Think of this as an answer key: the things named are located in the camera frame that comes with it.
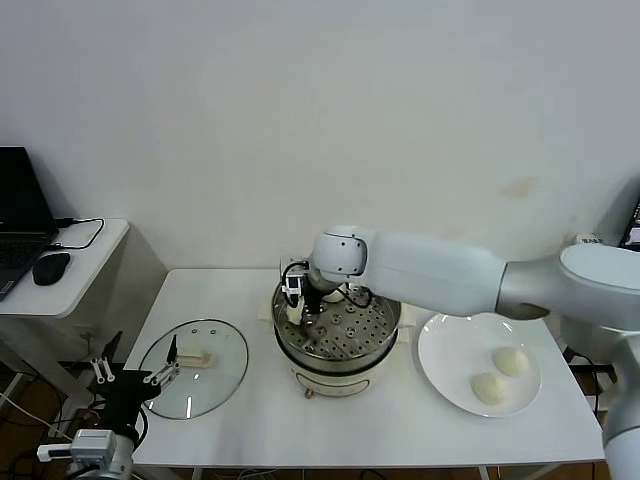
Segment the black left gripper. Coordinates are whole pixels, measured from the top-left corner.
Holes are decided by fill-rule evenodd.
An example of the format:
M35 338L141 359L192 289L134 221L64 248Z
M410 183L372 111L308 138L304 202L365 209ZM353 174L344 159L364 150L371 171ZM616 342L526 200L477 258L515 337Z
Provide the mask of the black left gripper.
M118 331L104 346L97 357L91 359L97 383L107 383L102 393L105 407L102 414L102 428L116 435L136 435L135 425L142 404L153 400L161 393L160 386L166 386L179 374L177 361L177 335L174 334L164 365L154 373L142 370L122 370L115 376L110 362L118 349L123 331Z

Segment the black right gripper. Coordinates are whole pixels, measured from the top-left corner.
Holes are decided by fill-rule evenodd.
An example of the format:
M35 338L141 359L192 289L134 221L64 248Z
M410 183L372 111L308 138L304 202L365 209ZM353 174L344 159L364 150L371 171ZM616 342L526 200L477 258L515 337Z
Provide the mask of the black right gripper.
M321 302L325 293L317 289L310 279L306 279L303 288L303 297L305 309L308 313L304 313L301 317L300 333L306 339L317 339L320 337L318 329L320 328L319 319L321 313Z

